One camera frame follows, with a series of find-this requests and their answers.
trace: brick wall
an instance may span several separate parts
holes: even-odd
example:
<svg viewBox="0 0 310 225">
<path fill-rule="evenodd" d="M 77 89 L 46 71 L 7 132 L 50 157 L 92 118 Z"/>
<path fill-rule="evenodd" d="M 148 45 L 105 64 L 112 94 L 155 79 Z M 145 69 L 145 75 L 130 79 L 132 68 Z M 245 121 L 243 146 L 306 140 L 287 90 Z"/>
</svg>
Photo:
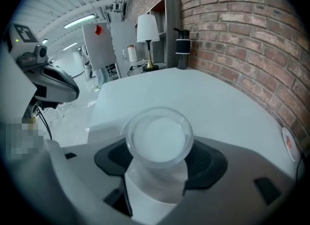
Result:
<svg viewBox="0 0 310 225">
<path fill-rule="evenodd" d="M 158 1 L 130 0 L 126 18 Z M 309 40 L 288 0 L 181 0 L 181 11 L 189 66 L 248 95 L 309 146 Z"/>
</svg>

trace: clear plastic cup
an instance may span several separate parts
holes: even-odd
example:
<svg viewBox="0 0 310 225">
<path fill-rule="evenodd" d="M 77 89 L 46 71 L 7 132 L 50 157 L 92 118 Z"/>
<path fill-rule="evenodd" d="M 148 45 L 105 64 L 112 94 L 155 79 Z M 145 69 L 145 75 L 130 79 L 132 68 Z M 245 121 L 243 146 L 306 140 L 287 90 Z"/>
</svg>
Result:
<svg viewBox="0 0 310 225">
<path fill-rule="evenodd" d="M 180 112 L 166 107 L 141 111 L 128 124 L 131 155 L 149 168 L 168 168 L 183 160 L 193 146 L 193 129 Z"/>
</svg>

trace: fluorescent light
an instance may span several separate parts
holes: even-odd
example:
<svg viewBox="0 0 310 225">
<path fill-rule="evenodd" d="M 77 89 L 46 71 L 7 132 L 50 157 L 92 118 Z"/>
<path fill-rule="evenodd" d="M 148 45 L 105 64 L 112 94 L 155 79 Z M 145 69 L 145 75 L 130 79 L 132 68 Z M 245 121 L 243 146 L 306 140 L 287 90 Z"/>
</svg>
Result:
<svg viewBox="0 0 310 225">
<path fill-rule="evenodd" d="M 76 45 L 76 44 L 77 44 L 77 42 L 73 43 L 72 45 L 67 46 L 66 48 L 63 49 L 63 51 L 67 50 L 67 49 L 70 48 L 70 47 L 73 47 L 73 46 Z"/>
<path fill-rule="evenodd" d="M 71 22 L 71 23 L 65 25 L 64 28 L 65 28 L 65 29 L 70 28 L 70 27 L 72 27 L 72 26 L 74 26 L 74 25 L 76 25 L 76 24 L 78 24 L 78 23 L 80 23 L 80 22 L 87 21 L 87 20 L 93 19 L 93 18 L 95 18 L 95 15 L 94 15 L 94 14 L 89 15 L 89 16 L 86 16 L 86 17 L 83 17 L 83 18 L 81 18 L 81 19 L 79 19 L 79 20 L 73 21 L 73 22 Z"/>
</svg>

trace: white table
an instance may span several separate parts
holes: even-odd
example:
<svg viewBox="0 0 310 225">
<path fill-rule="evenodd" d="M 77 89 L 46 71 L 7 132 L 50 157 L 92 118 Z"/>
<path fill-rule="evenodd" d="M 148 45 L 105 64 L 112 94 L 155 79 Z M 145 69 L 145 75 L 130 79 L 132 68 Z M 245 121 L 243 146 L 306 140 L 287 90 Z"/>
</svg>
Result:
<svg viewBox="0 0 310 225">
<path fill-rule="evenodd" d="M 181 112 L 194 135 L 252 149 L 295 178 L 297 164 L 288 155 L 278 122 L 245 94 L 194 69 L 170 68 L 104 84 L 88 142 L 119 136 L 130 118 L 154 106 Z"/>
</svg>

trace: white floor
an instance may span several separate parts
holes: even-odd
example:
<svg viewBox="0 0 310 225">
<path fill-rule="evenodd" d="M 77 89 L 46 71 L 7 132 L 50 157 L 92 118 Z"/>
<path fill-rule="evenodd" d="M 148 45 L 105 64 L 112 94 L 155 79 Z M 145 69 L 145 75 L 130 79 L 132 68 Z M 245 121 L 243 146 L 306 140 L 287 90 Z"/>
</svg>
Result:
<svg viewBox="0 0 310 225">
<path fill-rule="evenodd" d="M 57 141 L 61 147 L 87 143 L 89 124 L 99 94 L 99 89 L 95 86 L 97 78 L 86 81 L 83 73 L 75 77 L 74 81 L 80 90 L 78 99 L 70 105 L 63 104 L 58 107 L 57 110 L 60 112 L 52 108 L 49 108 L 48 112 L 43 112 L 53 140 Z M 47 129 L 40 119 L 38 119 L 38 126 L 44 137 L 49 139 Z"/>
</svg>

